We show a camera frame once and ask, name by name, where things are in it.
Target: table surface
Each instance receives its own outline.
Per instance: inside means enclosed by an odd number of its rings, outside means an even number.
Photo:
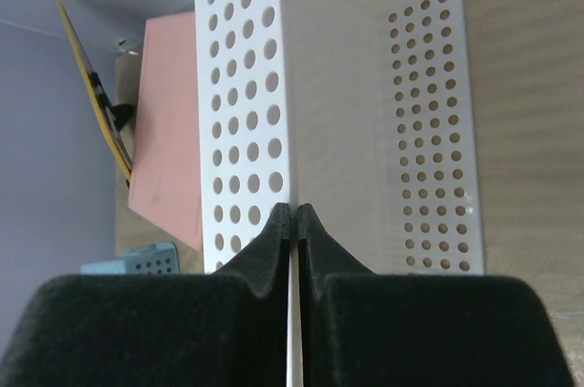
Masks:
[[[538,293],[584,385],[584,0],[464,3],[487,273]],[[135,100],[140,57],[116,70],[118,99]],[[172,239],[127,208],[117,176],[118,253]],[[174,241],[182,270],[203,271]]]

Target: light blue perforated object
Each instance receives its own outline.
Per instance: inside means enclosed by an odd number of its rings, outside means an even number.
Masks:
[[[82,275],[178,275],[179,257],[173,243],[130,248],[113,261],[81,266]]]

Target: lavender wall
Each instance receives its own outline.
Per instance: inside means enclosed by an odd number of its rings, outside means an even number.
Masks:
[[[0,101],[1,355],[39,285],[113,257],[114,162],[66,41],[0,25]]]

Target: gray wall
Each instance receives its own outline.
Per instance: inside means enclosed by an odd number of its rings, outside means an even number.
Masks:
[[[112,53],[88,51],[109,92]],[[114,255],[114,162],[68,42],[0,25],[0,354],[34,290]]]

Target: yellow board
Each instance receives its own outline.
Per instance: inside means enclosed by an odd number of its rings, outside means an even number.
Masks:
[[[126,151],[123,141],[121,140],[120,134],[116,130],[110,101],[99,82],[97,73],[93,70],[91,63],[89,63],[88,56],[85,54],[83,46],[81,46],[81,42],[79,42],[77,33],[71,25],[65,7],[61,2],[58,2],[57,5],[58,12],[61,14],[61,19],[65,25],[69,43],[73,49],[73,54],[75,54],[75,60],[77,61],[83,82],[85,83],[85,88],[88,91],[89,100],[91,101],[91,106],[93,107],[95,116],[98,119],[98,124],[103,133],[103,137],[108,143],[113,157],[123,171],[126,180],[129,181],[131,177],[131,159]]]

